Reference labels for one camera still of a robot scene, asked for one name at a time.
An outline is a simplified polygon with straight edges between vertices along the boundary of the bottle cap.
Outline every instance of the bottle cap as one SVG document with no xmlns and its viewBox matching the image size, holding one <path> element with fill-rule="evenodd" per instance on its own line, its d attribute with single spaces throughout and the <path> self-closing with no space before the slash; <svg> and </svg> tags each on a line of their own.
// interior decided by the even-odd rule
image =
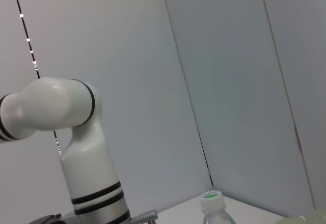
<svg viewBox="0 0 326 224">
<path fill-rule="evenodd" d="M 215 212 L 225 209 L 224 197 L 220 191 L 209 191 L 200 195 L 202 212 Z"/>
</svg>

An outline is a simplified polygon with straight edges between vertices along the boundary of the white robotic arm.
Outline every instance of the white robotic arm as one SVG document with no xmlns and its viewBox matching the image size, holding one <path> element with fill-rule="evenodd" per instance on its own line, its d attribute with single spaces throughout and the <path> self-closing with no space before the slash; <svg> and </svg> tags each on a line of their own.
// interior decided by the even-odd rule
<svg viewBox="0 0 326 224">
<path fill-rule="evenodd" d="M 72 128 L 61 165 L 76 216 L 58 223 L 130 223 L 124 193 L 105 143 L 101 106 L 93 86 L 72 79 L 42 78 L 20 93 L 0 98 L 0 142 L 24 139 L 36 130 Z M 155 219 L 157 213 L 152 211 L 131 222 Z"/>
<path fill-rule="evenodd" d="M 96 90 L 77 80 L 42 78 L 0 99 L 0 139 L 14 141 L 35 130 L 76 127 L 95 109 Z"/>
</svg>

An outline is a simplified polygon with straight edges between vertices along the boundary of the led light strip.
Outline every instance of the led light strip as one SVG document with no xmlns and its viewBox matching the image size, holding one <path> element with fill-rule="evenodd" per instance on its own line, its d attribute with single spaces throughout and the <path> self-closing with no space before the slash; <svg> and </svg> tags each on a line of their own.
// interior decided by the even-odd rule
<svg viewBox="0 0 326 224">
<path fill-rule="evenodd" d="M 26 28 L 26 25 L 25 25 L 25 21 L 24 21 L 24 15 L 23 13 L 21 12 L 21 8 L 20 8 L 20 4 L 19 4 L 19 0 L 16 0 L 17 1 L 17 5 L 18 5 L 18 9 L 19 9 L 19 16 L 21 18 L 21 21 L 22 21 L 22 25 L 24 26 L 24 30 L 25 30 L 25 34 L 26 34 L 26 41 L 27 43 L 29 44 L 29 47 L 30 47 L 30 53 L 32 55 L 32 63 L 34 65 L 34 68 L 35 68 L 35 71 L 36 71 L 36 74 L 37 74 L 37 77 L 40 79 L 40 73 L 39 73 L 39 69 L 37 67 L 37 64 L 36 64 L 36 61 L 35 61 L 35 57 L 34 57 L 34 51 L 32 49 L 32 45 L 31 45 L 31 40 L 29 38 L 29 34 L 27 32 L 27 28 Z M 58 151 L 59 151 L 59 154 L 61 154 L 61 149 L 60 149 L 60 145 L 59 145 L 59 141 L 58 141 L 58 138 L 57 138 L 57 134 L 56 134 L 56 131 L 53 131 L 54 135 L 55 135 L 55 138 L 56 138 L 56 143 L 57 143 L 57 148 L 58 148 Z"/>
</svg>

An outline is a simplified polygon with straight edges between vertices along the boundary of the table surface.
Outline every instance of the table surface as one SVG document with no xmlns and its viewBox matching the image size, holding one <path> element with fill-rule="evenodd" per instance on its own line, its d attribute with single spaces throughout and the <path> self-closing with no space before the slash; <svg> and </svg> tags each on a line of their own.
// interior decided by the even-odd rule
<svg viewBox="0 0 326 224">
<path fill-rule="evenodd" d="M 274 224 L 282 216 L 224 197 L 226 211 L 237 224 Z M 176 205 L 158 214 L 157 224 L 202 224 L 199 197 Z"/>
</svg>

